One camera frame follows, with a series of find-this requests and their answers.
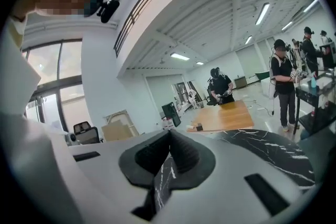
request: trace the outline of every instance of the gray pants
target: gray pants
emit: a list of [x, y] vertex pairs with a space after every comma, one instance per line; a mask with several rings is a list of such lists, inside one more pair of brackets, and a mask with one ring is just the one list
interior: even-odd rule
[[295, 123], [295, 90], [289, 94], [279, 94], [280, 121], [282, 126], [287, 126], [287, 108], [289, 108], [289, 123]]

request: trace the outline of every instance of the black cart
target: black cart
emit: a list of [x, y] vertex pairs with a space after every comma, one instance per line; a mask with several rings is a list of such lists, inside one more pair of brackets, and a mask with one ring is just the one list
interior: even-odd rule
[[[296, 133], [296, 129], [298, 126], [298, 122], [302, 124], [302, 126], [307, 130], [307, 132], [312, 135], [314, 133], [319, 132], [321, 129], [327, 127], [330, 123], [332, 123], [336, 119], [336, 105], [333, 102], [329, 101], [329, 105], [327, 108], [322, 109], [319, 107], [319, 96], [327, 95], [332, 90], [334, 90], [335, 97], [335, 77], [333, 70], [328, 70], [325, 73], [319, 75], [317, 80], [322, 77], [329, 77], [332, 79], [330, 83], [324, 85], [322, 89], [318, 86], [315, 88], [311, 87], [311, 81], [296, 87], [296, 96], [297, 96], [297, 111], [296, 111], [296, 119], [295, 119], [295, 127], [293, 134]], [[300, 112], [300, 100], [304, 100], [314, 107], [314, 115], [311, 113], [302, 116], [299, 118]]]

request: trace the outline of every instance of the black rubber cover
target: black rubber cover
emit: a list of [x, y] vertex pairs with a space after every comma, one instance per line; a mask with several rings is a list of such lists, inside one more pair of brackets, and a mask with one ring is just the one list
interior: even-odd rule
[[88, 153], [74, 155], [73, 158], [75, 159], [76, 162], [80, 162], [80, 161], [85, 161], [86, 159], [92, 159], [98, 156], [100, 156], [100, 154], [97, 151], [92, 151]]
[[277, 215], [289, 206], [289, 203], [261, 175], [252, 174], [245, 176], [244, 179], [272, 216]]
[[171, 181], [170, 190], [195, 188], [215, 168], [215, 155], [206, 146], [175, 130], [163, 131], [124, 151], [119, 158], [119, 167], [131, 184], [151, 189], [169, 151], [177, 166], [176, 179]]

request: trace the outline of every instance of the white floor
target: white floor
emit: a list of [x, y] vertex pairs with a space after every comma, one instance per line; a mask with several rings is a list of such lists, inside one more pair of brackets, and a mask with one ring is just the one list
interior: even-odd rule
[[[270, 100], [268, 97], [264, 96], [262, 92], [263, 91], [261, 89], [260, 82], [256, 82], [245, 88], [233, 90], [233, 96], [236, 101], [243, 100], [245, 102], [254, 122], [255, 129], [280, 134], [294, 142], [298, 142], [300, 140], [300, 134], [303, 127], [301, 126], [295, 135], [293, 135], [293, 128], [291, 127], [289, 129], [289, 132], [284, 132], [280, 124], [279, 99], [276, 98], [274, 100], [274, 116], [271, 116], [271, 112], [273, 110], [273, 100]], [[259, 110], [262, 107], [267, 108], [270, 115], [267, 113], [266, 109]], [[303, 101], [300, 102], [300, 116], [310, 113], [311, 110], [311, 105]], [[190, 125], [190, 123], [194, 120], [199, 111], [200, 108], [190, 108], [189, 110], [187, 110], [185, 114], [181, 117], [181, 124], [176, 129], [186, 131], [186, 126]]]

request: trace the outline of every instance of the window frame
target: window frame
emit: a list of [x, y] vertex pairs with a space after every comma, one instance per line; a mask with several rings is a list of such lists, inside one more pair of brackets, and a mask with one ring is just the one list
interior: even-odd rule
[[57, 59], [57, 69], [56, 69], [56, 80], [40, 84], [36, 91], [34, 91], [33, 95], [30, 98], [30, 102], [36, 101], [38, 104], [38, 109], [39, 109], [39, 115], [40, 115], [40, 122], [45, 122], [44, 117], [43, 117], [43, 112], [41, 110], [41, 97], [48, 96], [50, 94], [56, 94], [56, 101], [57, 101], [57, 108], [58, 108], [58, 113], [59, 113], [59, 118], [62, 124], [62, 128], [65, 132], [69, 132], [69, 129], [71, 126], [67, 126], [64, 113], [63, 113], [63, 108], [61, 104], [61, 97], [60, 97], [60, 90], [63, 88], [71, 87], [71, 86], [76, 86], [83, 84], [82, 83], [82, 75], [78, 76], [73, 76], [73, 77], [67, 77], [60, 79], [59, 78], [59, 72], [60, 72], [60, 58], [62, 54], [62, 48], [63, 44], [67, 42], [82, 42], [82, 38], [78, 39], [61, 39], [61, 40], [56, 40], [53, 42], [46, 42], [42, 43], [39, 45], [31, 46], [28, 48], [25, 48], [22, 50], [22, 52], [27, 52], [26, 54], [26, 60], [28, 61], [29, 58], [29, 53], [31, 50], [46, 47], [46, 46], [51, 46], [55, 44], [60, 44], [59, 52], [58, 52], [58, 59]]

